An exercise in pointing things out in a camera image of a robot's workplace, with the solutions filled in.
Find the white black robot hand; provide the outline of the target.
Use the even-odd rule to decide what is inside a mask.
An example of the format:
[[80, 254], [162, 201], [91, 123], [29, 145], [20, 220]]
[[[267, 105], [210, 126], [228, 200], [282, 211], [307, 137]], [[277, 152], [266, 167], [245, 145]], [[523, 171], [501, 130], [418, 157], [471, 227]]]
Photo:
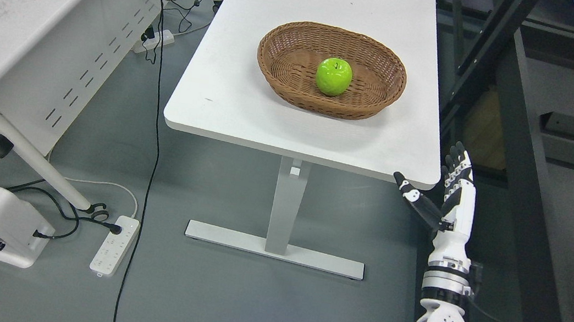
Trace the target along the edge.
[[467, 257], [465, 246], [472, 230], [477, 191], [472, 161], [462, 142], [457, 141], [450, 148], [441, 168], [445, 189], [441, 207], [434, 205], [402, 173], [395, 172], [393, 175], [406, 202], [434, 234], [433, 252], [428, 257], [428, 263], [467, 273], [471, 260]]

